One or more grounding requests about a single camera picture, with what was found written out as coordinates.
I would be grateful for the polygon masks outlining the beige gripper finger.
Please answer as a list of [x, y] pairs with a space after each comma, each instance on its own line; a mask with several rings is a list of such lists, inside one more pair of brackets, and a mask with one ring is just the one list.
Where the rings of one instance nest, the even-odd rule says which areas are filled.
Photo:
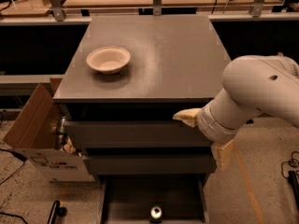
[[214, 143], [211, 146], [213, 157], [216, 160], [217, 167], [221, 171], [226, 170], [230, 166], [233, 149], [234, 149], [233, 140], [225, 144]]
[[174, 114], [173, 119], [179, 120], [190, 127], [195, 127], [197, 125], [197, 114], [200, 111], [200, 108], [183, 109]]

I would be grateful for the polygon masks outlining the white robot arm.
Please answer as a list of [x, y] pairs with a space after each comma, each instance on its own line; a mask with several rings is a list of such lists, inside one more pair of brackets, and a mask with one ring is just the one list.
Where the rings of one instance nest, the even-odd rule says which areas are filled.
[[222, 73], [222, 90], [202, 108], [173, 119], [198, 127], [212, 143], [230, 145], [240, 127], [262, 114], [299, 127], [299, 64], [286, 56], [241, 56]]

